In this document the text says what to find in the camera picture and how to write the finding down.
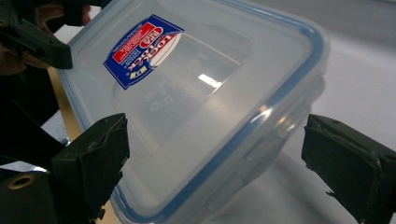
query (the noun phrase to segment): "red and blue label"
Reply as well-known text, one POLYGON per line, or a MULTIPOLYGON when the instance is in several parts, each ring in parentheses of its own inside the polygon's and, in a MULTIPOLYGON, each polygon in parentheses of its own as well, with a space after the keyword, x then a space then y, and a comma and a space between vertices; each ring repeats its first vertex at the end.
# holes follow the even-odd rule
POLYGON ((126 90, 165 60, 183 32, 173 23, 151 15, 134 26, 115 45, 104 66, 126 90))

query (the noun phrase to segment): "white table surface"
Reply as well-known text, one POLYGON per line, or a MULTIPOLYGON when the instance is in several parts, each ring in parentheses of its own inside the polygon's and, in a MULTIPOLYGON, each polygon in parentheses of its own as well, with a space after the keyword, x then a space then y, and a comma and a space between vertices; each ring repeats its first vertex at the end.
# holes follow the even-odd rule
MULTIPOLYGON (((254 0, 316 22, 331 47, 325 90, 312 113, 338 119, 396 149, 396 4, 373 0, 254 0)), ((78 28, 56 35, 67 42, 78 28)), ((206 224, 357 223, 330 189, 305 168, 304 125, 296 127, 274 164, 206 224)))

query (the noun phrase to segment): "blue lid rim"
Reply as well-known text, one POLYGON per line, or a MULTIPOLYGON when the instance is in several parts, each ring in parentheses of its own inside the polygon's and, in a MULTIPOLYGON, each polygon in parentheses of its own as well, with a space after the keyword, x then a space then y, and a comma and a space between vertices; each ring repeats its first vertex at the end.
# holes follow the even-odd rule
MULTIPOLYGON (((277 14, 273 11, 266 9, 256 8, 252 5, 245 3, 230 1, 230 0, 217 0, 223 4, 231 7, 237 7, 239 9, 248 11, 254 15, 260 16, 267 20, 271 20, 283 25, 287 25, 292 29, 299 31, 302 35, 305 35, 312 43, 313 50, 308 56, 305 62, 290 76, 290 78, 283 83, 280 88, 272 95, 272 97, 266 102, 266 108, 275 108, 282 100, 286 99, 286 96, 290 94, 293 87, 303 79, 309 71, 311 71, 319 60, 322 58, 325 44, 320 32, 313 26, 299 22, 293 18, 285 17, 281 14, 277 14)), ((176 210, 187 201, 187 199, 212 175, 219 166, 241 145, 241 143, 247 139, 247 137, 256 131, 261 124, 264 122, 263 119, 256 119, 262 114, 261 111, 251 118, 251 122, 245 124, 242 129, 227 143, 218 154, 212 158, 208 164, 187 184, 187 186, 158 214, 150 217, 141 216, 128 205, 127 199, 122 193, 120 186, 116 186, 113 191, 113 199, 116 202, 118 208, 123 215, 133 222, 138 223, 158 223, 164 222, 170 216, 172 216, 176 210)))

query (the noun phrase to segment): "transparent container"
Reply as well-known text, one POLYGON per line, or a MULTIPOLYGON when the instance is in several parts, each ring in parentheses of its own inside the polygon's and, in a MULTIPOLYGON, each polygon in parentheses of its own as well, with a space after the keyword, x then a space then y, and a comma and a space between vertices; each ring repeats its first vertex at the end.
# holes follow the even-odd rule
POLYGON ((231 0, 112 1, 60 70, 82 129, 125 113, 121 223, 195 223, 267 168, 323 89, 320 29, 231 0))

